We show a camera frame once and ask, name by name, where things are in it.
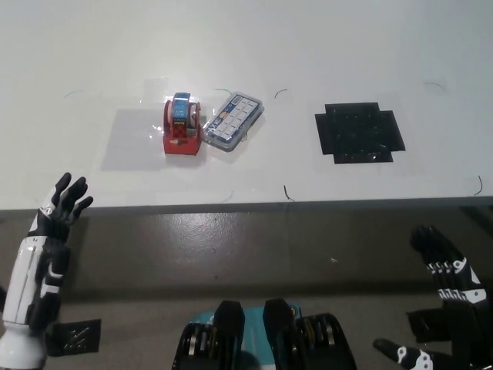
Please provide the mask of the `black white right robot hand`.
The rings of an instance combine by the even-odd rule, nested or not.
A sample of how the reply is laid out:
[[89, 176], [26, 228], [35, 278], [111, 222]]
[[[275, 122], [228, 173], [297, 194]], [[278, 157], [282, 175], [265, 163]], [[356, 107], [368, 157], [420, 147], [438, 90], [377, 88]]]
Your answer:
[[451, 354], [377, 338], [374, 348], [403, 369], [491, 369], [492, 295], [469, 260], [436, 227], [420, 225], [410, 236], [436, 284]]

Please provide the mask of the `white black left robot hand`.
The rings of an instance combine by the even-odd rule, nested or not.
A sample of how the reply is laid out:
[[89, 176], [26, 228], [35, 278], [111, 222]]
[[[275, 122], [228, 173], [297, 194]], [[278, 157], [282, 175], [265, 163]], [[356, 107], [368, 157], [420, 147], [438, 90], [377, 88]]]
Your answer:
[[85, 177], [65, 173], [37, 209], [20, 243], [10, 277], [2, 320], [43, 332], [57, 319], [61, 290], [69, 268], [69, 233], [93, 202]]

